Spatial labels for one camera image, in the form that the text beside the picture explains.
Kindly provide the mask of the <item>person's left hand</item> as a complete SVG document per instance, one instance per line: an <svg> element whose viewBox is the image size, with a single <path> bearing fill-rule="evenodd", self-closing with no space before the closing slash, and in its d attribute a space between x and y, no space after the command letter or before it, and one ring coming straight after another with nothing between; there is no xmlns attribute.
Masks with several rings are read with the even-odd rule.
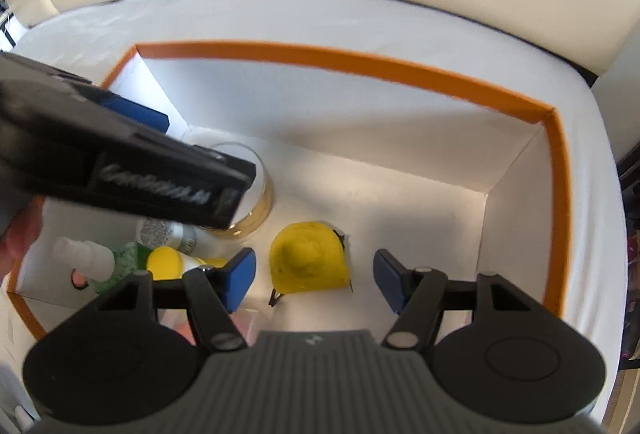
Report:
<svg viewBox="0 0 640 434"><path fill-rule="evenodd" d="M37 241L42 230L43 197L35 197L28 206L12 220L9 228L1 237L0 276L10 273L18 261L28 253Z"/></svg>

